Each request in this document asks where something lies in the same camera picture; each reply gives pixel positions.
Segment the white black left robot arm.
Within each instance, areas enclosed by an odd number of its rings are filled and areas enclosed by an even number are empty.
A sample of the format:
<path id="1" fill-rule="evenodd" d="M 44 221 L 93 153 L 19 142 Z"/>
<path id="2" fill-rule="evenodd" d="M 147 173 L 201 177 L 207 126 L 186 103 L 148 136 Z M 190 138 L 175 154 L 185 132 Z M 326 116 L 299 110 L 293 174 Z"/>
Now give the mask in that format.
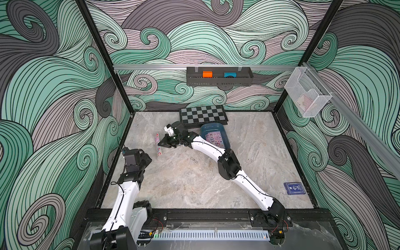
<path id="1" fill-rule="evenodd" d="M 91 250 L 136 250 L 144 223 L 151 215 L 149 201 L 135 202 L 152 159 L 142 149 L 123 148 L 124 170 L 116 185 L 118 195 L 107 222 L 90 238 Z"/>

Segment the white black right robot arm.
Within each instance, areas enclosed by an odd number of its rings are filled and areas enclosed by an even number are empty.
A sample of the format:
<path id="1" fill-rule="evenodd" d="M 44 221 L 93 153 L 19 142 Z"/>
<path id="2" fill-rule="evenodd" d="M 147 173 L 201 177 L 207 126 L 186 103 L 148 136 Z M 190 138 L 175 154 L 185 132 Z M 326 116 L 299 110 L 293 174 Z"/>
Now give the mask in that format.
<path id="1" fill-rule="evenodd" d="M 182 122 L 168 124 L 166 132 L 158 146 L 177 148 L 186 146 L 202 152 L 218 164 L 219 174 L 228 181 L 232 181 L 243 189 L 259 206 L 266 223 L 276 228 L 279 225 L 287 226 L 285 222 L 285 208 L 275 197 L 267 194 L 242 169 L 235 152 L 232 149 L 223 149 L 207 142 L 199 134 L 188 131 Z"/>

